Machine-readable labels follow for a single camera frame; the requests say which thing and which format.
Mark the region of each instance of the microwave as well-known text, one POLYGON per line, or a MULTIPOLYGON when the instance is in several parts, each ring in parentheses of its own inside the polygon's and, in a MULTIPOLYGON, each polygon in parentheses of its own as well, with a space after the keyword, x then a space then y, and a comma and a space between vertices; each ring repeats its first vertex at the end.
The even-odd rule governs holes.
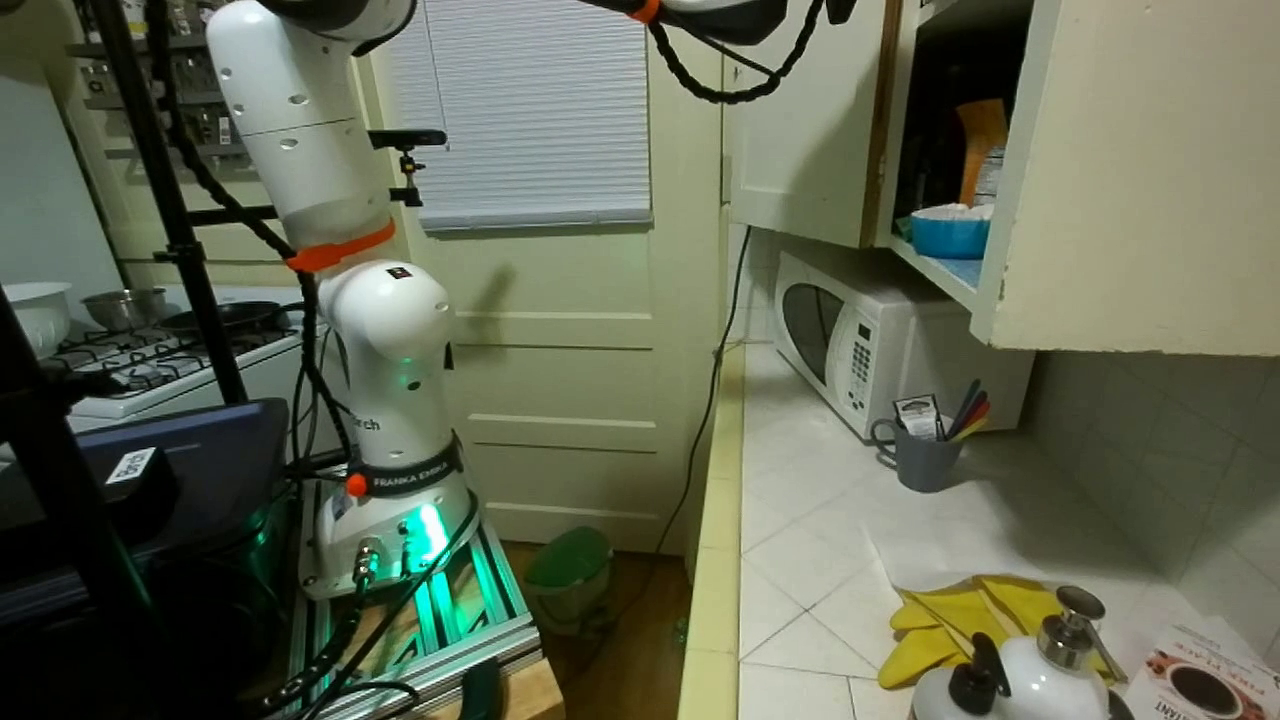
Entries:
POLYGON ((970 340, 967 313, 896 256, 822 246, 781 247, 773 340, 858 439, 909 398, 957 413, 970 382, 991 398, 989 433, 1007 433, 1035 360, 970 340))

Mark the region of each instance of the window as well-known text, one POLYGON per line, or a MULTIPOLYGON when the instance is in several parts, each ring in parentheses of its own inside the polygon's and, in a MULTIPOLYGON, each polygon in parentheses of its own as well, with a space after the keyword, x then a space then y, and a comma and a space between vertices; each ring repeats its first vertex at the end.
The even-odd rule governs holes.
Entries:
POLYGON ((418 0, 383 50, 429 232, 647 225, 642 29, 574 0, 418 0))

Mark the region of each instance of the tile backsplash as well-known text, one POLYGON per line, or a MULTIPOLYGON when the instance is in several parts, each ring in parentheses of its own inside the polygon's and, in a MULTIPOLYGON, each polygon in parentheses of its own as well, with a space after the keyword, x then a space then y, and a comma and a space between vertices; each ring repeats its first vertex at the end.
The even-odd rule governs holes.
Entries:
POLYGON ((1280 360, 1040 356, 1035 446, 1280 668, 1280 360))

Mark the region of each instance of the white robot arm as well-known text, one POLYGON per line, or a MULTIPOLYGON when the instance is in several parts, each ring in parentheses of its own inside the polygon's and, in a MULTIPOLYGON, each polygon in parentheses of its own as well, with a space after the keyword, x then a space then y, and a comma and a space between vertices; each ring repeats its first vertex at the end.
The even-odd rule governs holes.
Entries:
MULTIPOLYGON (((784 21, 784 0, 586 3, 730 44, 763 42, 784 21)), ((346 349, 339 398, 357 474, 319 507, 323 572, 312 595, 394 585, 477 516, 439 398, 447 296, 425 268, 370 262, 394 235, 394 211, 346 62, 394 35, 411 10, 416 0, 236 0, 208 24, 224 104, 294 247, 287 264, 319 282, 319 313, 346 349)))

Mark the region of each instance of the white cabinet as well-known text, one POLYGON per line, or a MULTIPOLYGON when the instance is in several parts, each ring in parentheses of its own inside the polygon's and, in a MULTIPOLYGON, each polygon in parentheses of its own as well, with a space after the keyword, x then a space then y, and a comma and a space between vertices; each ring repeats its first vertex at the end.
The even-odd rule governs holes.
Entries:
MULTIPOLYGON (((995 349, 1280 354, 1280 3, 893 0, 879 16, 870 180, 798 175, 792 191, 810 198, 787 209, 829 211, 769 228, 818 235, 809 228, 831 225, 831 198, 867 205, 858 241, 896 247, 995 349), (943 99, 965 99, 967 82, 991 82, 1013 107, 991 241, 985 262, 927 262, 896 219, 937 202, 937 171, 957 171, 949 153, 921 160, 921 139, 949 137, 943 99)), ((734 166, 781 170, 769 153, 745 160, 757 146, 734 146, 734 166)))
MULTIPOLYGON (((781 67, 794 44, 809 0, 787 3, 787 24, 753 62, 781 67)), ((818 13, 809 53, 781 92, 727 114, 727 216, 757 228, 858 246, 867 146, 876 114, 876 55, 882 0, 858 0, 831 29, 818 13)), ((727 89, 753 89, 761 72, 730 65, 727 89)))

